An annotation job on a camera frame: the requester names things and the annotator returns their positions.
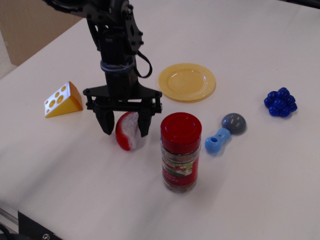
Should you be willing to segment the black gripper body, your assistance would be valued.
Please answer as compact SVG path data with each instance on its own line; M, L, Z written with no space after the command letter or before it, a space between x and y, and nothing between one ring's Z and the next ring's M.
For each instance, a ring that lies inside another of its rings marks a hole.
M162 93L142 86L135 72L135 64L100 65L105 74L106 85L87 88L88 110L101 108L107 111L146 111L150 115L162 112Z

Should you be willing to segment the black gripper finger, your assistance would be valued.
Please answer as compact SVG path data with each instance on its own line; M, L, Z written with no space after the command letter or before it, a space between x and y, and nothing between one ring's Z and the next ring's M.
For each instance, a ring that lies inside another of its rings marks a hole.
M110 135L115 126L114 112L98 101L94 102L93 111L102 131Z
M142 100L138 110L138 128L140 130L141 137L145 137L148 135L150 124L151 124L150 102L148 100Z

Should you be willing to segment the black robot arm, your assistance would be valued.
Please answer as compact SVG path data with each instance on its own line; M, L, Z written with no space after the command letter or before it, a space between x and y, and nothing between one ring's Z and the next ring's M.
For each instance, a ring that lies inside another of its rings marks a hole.
M95 113L103 132L110 135L115 126L115 111L136 112L140 135L149 133L152 116L161 113L162 93L139 83L142 75L136 57L144 44L128 0L47 0L56 11L86 19L93 42L100 52L104 86L87 88L86 107Z

